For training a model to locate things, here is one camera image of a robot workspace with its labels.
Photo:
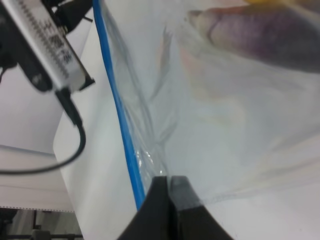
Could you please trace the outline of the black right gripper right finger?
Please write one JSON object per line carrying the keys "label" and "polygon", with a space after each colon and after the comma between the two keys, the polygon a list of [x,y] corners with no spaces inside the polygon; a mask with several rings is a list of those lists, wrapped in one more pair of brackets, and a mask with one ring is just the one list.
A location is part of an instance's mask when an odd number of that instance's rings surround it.
{"label": "black right gripper right finger", "polygon": [[204,206],[186,176],[170,179],[169,196],[175,208],[178,240],[231,240]]}

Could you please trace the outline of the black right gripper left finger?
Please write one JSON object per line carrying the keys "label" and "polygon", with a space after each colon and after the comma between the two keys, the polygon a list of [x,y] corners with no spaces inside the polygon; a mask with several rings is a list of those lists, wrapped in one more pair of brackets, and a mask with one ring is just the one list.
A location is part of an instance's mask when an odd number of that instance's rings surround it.
{"label": "black right gripper left finger", "polygon": [[154,177],[142,206],[118,239],[176,240],[177,238],[177,211],[169,196],[167,178]]}

